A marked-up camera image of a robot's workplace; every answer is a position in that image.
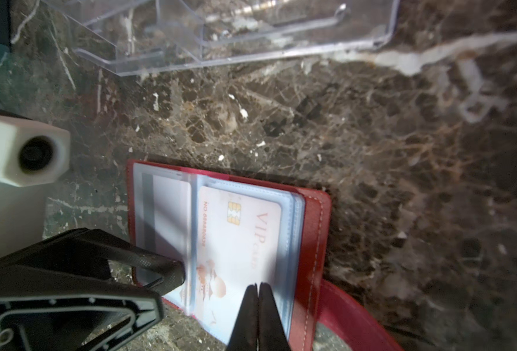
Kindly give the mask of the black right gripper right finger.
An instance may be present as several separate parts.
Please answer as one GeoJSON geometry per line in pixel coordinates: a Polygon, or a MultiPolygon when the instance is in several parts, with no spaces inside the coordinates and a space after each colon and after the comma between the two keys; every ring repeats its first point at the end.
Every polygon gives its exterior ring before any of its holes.
{"type": "Polygon", "coordinates": [[[291,351],[270,285],[261,283],[258,296],[258,350],[291,351]]]}

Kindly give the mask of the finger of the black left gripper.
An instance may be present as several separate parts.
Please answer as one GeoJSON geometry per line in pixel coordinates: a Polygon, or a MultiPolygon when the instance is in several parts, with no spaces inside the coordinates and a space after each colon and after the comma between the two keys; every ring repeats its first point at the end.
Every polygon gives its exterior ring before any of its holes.
{"type": "Polygon", "coordinates": [[[0,298],[162,295],[185,281],[178,260],[151,253],[102,230],[69,230],[0,259],[0,298]],[[154,274],[136,288],[112,281],[109,262],[154,274]]]}
{"type": "Polygon", "coordinates": [[[119,350],[163,320],[160,298],[0,298],[0,350],[119,350]]]}

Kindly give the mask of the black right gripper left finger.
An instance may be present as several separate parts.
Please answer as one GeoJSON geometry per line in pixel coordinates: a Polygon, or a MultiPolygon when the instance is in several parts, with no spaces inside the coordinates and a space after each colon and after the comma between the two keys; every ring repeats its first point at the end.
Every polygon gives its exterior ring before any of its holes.
{"type": "Polygon", "coordinates": [[[227,351],[256,351],[258,347],[259,297],[256,285],[249,285],[242,299],[227,351]]]}

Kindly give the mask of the clear acrylic card display rack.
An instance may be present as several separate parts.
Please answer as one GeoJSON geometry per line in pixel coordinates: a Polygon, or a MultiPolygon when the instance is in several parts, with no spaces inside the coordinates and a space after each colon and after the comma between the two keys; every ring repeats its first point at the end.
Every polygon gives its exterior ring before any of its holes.
{"type": "Polygon", "coordinates": [[[119,76],[190,70],[389,42],[398,1],[51,1],[72,50],[119,76]]]}

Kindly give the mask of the red leather card holder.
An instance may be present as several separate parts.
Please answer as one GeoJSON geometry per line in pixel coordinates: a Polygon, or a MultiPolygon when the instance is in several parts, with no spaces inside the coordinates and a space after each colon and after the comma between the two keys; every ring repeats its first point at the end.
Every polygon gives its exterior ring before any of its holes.
{"type": "Polygon", "coordinates": [[[399,349],[322,276],[327,193],[137,160],[127,177],[131,238],[184,265],[163,299],[229,348],[311,350],[323,324],[353,350],[399,349]]]}

